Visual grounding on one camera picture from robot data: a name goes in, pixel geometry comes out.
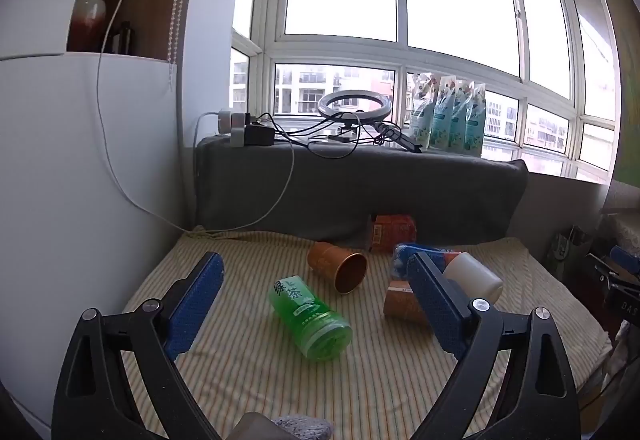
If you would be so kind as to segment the grey gloved hand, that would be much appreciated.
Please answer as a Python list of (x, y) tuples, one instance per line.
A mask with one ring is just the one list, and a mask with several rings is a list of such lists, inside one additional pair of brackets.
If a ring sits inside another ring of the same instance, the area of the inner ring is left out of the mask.
[(278, 418), (250, 412), (235, 425), (228, 440), (279, 440), (314, 439), (329, 440), (333, 437), (333, 425), (327, 420), (306, 415), (286, 415)]

